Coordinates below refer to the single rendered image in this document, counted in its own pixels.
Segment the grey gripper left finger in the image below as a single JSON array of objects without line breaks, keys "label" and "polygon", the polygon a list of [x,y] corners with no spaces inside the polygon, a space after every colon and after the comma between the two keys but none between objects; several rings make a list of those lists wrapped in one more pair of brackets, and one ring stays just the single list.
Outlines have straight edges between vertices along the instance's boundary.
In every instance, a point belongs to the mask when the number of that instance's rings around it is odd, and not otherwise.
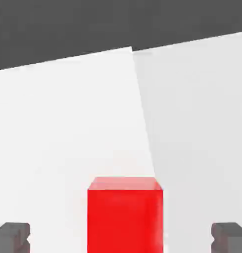
[{"label": "grey gripper left finger", "polygon": [[30,224],[6,222],[0,226],[0,253],[30,253]]}]

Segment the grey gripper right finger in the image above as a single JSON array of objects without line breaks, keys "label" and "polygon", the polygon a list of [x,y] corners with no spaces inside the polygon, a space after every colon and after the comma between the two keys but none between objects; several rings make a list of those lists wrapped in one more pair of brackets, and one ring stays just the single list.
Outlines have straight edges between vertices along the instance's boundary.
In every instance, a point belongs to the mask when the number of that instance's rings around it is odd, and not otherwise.
[{"label": "grey gripper right finger", "polygon": [[242,227],[237,223],[213,223],[211,235],[211,253],[242,253]]}]

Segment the small red cube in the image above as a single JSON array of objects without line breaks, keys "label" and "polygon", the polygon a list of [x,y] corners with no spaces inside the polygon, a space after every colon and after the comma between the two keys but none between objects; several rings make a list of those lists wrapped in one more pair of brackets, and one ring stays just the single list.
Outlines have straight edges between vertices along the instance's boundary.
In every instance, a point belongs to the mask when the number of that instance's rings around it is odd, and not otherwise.
[{"label": "small red cube", "polygon": [[93,180],[87,253],[163,253],[163,190],[154,177]]}]

